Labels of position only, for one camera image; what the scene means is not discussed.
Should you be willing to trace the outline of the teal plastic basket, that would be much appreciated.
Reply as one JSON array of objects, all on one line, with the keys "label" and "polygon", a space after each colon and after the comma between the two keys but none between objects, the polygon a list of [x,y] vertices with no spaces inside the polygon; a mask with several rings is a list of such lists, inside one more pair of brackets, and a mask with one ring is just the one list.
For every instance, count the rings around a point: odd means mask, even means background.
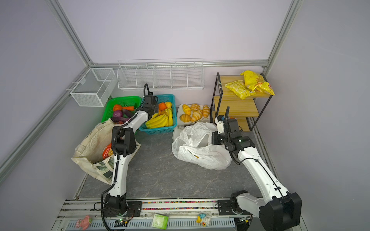
[{"label": "teal plastic basket", "polygon": [[161,103],[165,103],[165,102],[172,103],[172,112],[170,113],[170,115],[172,115],[172,119],[171,119],[172,125],[160,127],[160,125],[165,125],[169,121],[168,114],[166,112],[164,112],[163,114],[162,112],[160,112],[153,119],[151,119],[150,117],[148,122],[143,123],[139,127],[140,131],[145,132],[149,135],[173,132],[174,128],[177,126],[175,96],[173,94],[162,94],[162,95],[157,95],[157,97],[158,97],[158,105]]}]

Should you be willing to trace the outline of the red snack bag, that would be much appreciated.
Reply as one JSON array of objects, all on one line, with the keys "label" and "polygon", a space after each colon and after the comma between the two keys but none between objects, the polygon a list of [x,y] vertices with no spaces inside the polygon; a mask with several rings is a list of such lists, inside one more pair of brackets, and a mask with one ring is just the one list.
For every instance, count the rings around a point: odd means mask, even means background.
[{"label": "red snack bag", "polygon": [[107,145],[102,153],[102,158],[106,159],[113,155],[112,144]]}]

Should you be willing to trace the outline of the croissant front left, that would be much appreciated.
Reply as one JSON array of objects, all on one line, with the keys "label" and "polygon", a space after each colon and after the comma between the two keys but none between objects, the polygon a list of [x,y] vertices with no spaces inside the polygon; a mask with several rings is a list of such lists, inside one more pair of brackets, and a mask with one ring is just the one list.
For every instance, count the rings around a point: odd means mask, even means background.
[{"label": "croissant front left", "polygon": [[191,121],[191,116],[190,115],[186,115],[186,114],[182,114],[180,116],[180,120],[183,122],[183,123],[188,123]]}]

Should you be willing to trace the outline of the banana bunch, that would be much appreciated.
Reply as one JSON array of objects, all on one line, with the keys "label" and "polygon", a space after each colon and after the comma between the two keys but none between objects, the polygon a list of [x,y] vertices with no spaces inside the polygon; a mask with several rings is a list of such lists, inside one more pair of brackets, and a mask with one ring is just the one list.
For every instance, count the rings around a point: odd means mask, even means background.
[{"label": "banana bunch", "polygon": [[157,129],[171,127],[174,125],[173,113],[171,108],[167,108],[160,114],[155,114],[153,118],[145,123],[147,129]]}]

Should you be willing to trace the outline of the green small box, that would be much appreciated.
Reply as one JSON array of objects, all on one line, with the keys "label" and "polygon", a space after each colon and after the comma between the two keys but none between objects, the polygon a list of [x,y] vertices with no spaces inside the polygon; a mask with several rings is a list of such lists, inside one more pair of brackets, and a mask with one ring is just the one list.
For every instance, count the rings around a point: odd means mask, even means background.
[{"label": "green small box", "polygon": [[154,214],[151,227],[156,229],[166,230],[168,225],[169,217],[160,214]]}]

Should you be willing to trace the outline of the white plastic grocery bag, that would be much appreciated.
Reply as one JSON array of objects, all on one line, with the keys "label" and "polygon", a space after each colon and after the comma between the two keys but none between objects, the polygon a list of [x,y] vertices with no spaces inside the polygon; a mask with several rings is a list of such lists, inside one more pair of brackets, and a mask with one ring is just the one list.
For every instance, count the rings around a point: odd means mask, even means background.
[{"label": "white plastic grocery bag", "polygon": [[213,123],[198,122],[185,127],[173,141],[172,153],[179,160],[206,169],[226,169],[232,159],[223,145],[212,145],[212,133],[215,131],[217,128]]}]

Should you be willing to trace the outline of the purple onion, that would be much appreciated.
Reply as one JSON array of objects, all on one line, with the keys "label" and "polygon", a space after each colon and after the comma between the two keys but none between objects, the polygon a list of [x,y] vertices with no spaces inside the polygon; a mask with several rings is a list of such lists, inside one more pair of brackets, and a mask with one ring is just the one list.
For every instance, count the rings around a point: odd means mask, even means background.
[{"label": "purple onion", "polygon": [[123,117],[123,112],[121,110],[116,110],[113,112],[113,117]]}]

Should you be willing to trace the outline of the cream canvas tote bag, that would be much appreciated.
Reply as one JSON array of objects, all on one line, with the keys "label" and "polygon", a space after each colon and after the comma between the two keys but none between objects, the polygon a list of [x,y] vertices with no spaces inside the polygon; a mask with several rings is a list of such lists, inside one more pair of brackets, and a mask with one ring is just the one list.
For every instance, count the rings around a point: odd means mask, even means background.
[{"label": "cream canvas tote bag", "polygon": [[114,171],[114,155],[103,159],[102,153],[112,140],[111,119],[99,123],[78,145],[72,161],[93,178],[111,185]]}]

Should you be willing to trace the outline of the yellow chip bag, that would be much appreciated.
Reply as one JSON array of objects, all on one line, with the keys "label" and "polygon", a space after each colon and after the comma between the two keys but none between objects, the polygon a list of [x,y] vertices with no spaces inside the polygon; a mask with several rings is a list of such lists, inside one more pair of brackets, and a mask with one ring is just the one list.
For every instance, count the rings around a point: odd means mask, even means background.
[{"label": "yellow chip bag", "polygon": [[230,91],[232,91],[241,100],[244,100],[256,94],[255,91],[248,89],[242,80],[236,80],[233,82],[229,82],[229,83],[226,83],[224,86]]},{"label": "yellow chip bag", "polygon": [[275,95],[269,82],[265,81],[261,74],[246,70],[240,74],[243,76],[245,86],[251,91],[260,91],[269,95]]}]

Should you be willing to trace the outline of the green plastic basket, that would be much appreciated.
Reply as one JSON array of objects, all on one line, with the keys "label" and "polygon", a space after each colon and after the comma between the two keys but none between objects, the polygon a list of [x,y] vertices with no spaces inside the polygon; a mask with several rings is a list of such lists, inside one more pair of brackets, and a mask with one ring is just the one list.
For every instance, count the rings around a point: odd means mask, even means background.
[{"label": "green plastic basket", "polygon": [[109,100],[106,104],[101,122],[105,122],[109,118],[119,115],[127,117],[123,113],[123,110],[133,112],[141,104],[141,101],[142,98],[139,96],[117,97]]}]

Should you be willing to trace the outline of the orange fruit back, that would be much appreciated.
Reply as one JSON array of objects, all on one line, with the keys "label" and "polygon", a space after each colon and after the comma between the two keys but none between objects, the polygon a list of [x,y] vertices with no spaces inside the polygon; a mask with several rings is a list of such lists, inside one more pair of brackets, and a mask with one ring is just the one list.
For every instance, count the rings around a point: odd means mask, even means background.
[{"label": "orange fruit back", "polygon": [[160,103],[159,104],[159,110],[160,111],[164,111],[164,110],[166,110],[167,109],[167,105],[166,105],[166,103]]}]

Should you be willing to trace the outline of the croissant top middle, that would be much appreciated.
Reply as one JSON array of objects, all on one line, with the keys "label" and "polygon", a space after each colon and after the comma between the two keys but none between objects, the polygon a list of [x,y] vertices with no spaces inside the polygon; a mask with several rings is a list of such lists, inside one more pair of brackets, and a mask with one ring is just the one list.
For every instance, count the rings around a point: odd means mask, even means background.
[{"label": "croissant top middle", "polygon": [[198,111],[198,110],[200,110],[200,105],[199,104],[192,104],[190,109],[191,109],[191,111]]}]

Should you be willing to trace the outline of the dark purple eggplant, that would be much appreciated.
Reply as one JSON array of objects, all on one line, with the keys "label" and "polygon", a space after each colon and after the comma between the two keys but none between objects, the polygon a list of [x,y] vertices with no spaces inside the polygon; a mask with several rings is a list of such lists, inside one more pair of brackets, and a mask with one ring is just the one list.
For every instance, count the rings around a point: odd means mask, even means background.
[{"label": "dark purple eggplant", "polygon": [[135,115],[135,112],[129,111],[127,109],[122,109],[122,113],[123,113],[123,116],[125,116],[127,118],[131,118]]}]

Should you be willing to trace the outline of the white bread tray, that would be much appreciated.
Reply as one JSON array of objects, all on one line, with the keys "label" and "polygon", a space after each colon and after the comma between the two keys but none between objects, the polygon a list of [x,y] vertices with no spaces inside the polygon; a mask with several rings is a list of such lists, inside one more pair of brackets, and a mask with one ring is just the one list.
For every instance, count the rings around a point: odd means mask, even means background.
[{"label": "white bread tray", "polygon": [[[193,116],[194,112],[199,112],[202,117],[196,119]],[[196,122],[210,122],[209,107],[199,104],[179,105],[177,110],[177,125],[173,130],[172,140],[174,141],[186,126],[194,125]]]}]

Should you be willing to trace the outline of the yellow toy figure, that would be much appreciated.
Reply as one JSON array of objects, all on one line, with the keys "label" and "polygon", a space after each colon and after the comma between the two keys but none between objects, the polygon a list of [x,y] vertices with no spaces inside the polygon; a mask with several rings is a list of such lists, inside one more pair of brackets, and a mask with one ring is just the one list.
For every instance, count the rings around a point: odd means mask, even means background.
[{"label": "yellow toy figure", "polygon": [[211,218],[204,213],[198,214],[196,223],[202,225],[203,227],[208,227],[211,225]]}]

